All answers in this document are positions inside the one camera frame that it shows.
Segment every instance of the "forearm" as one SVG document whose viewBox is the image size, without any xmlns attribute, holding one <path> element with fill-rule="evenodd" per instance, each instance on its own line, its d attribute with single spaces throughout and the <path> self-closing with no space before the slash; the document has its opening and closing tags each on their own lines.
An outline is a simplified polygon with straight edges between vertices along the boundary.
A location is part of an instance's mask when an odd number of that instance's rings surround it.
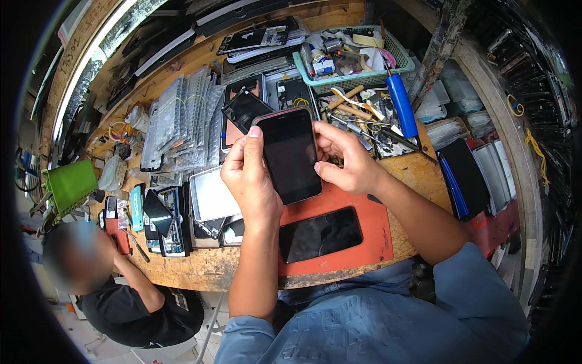
<svg viewBox="0 0 582 364">
<path fill-rule="evenodd" d="M 387 172 L 381 174 L 374 196 L 396 217 L 410 243 L 429 264 L 451 257 L 469 241 L 451 213 Z"/>
<path fill-rule="evenodd" d="M 148 312 L 159 310 L 164 305 L 164 295 L 160 292 L 144 274 L 131 262 L 117 253 L 114 259 L 115 266 L 125 277 L 130 287 L 135 289 L 140 295 Z"/>
<path fill-rule="evenodd" d="M 239 266 L 230 286 L 230 316 L 249 315 L 272 322 L 277 302 L 279 224 L 245 229 Z"/>
</svg>

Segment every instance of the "blue shirt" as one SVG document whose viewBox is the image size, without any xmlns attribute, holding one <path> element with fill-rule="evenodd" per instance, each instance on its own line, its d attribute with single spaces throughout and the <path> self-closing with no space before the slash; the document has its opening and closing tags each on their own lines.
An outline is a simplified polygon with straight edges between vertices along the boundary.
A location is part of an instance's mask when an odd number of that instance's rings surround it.
<svg viewBox="0 0 582 364">
<path fill-rule="evenodd" d="M 275 336 L 271 324 L 232 317 L 215 363 L 510 362 L 528 341 L 514 294 L 478 247 L 434 267 L 436 305 L 358 288 L 327 294 Z"/>
</svg>

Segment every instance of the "fingernail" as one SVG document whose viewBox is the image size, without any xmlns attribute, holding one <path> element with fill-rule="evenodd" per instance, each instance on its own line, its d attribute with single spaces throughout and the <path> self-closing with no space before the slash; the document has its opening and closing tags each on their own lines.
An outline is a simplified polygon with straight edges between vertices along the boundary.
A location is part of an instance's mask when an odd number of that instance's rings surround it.
<svg viewBox="0 0 582 364">
<path fill-rule="evenodd" d="M 257 125 L 253 125 L 249 129 L 248 136 L 253 137 L 253 138 L 258 138 L 261 136 L 261 132 L 262 132 L 261 128 L 259 128 Z"/>
</svg>

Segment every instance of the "blue handle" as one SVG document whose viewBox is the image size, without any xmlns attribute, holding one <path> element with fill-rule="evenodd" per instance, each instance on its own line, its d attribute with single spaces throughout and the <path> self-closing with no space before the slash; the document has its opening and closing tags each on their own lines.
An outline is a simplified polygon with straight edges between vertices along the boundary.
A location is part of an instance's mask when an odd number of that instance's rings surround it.
<svg viewBox="0 0 582 364">
<path fill-rule="evenodd" d="M 417 136 L 418 129 L 416 129 L 416 121 L 414 120 L 412 107 L 410 106 L 410 101 L 408 101 L 408 95 L 406 94 L 400 75 L 386 77 L 386 86 L 390 90 L 392 103 L 400 120 L 402 134 L 404 134 L 405 138 Z"/>
</svg>

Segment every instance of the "black smartphone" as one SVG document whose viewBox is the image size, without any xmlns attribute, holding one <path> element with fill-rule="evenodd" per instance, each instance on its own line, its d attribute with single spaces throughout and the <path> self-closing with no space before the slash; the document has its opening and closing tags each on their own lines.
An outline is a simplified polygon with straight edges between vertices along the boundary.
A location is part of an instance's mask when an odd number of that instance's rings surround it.
<svg viewBox="0 0 582 364">
<path fill-rule="evenodd" d="M 246 135 L 254 118 L 274 112 L 269 105 L 262 102 L 252 92 L 243 89 L 222 108 L 222 113 Z"/>
<path fill-rule="evenodd" d="M 309 109 L 274 112 L 256 118 L 253 125 L 262 129 L 263 157 L 283 205 L 320 194 L 321 178 L 313 169 L 317 150 Z"/>
<path fill-rule="evenodd" d="M 168 236 L 174 221 L 174 216 L 159 200 L 153 190 L 149 190 L 145 196 L 143 211 L 148 215 L 148 218 L 155 225 L 156 229 L 163 236 Z"/>
<path fill-rule="evenodd" d="M 279 228 L 279 251 L 295 263 L 359 245 L 363 241 L 356 209 L 344 207 Z"/>
</svg>

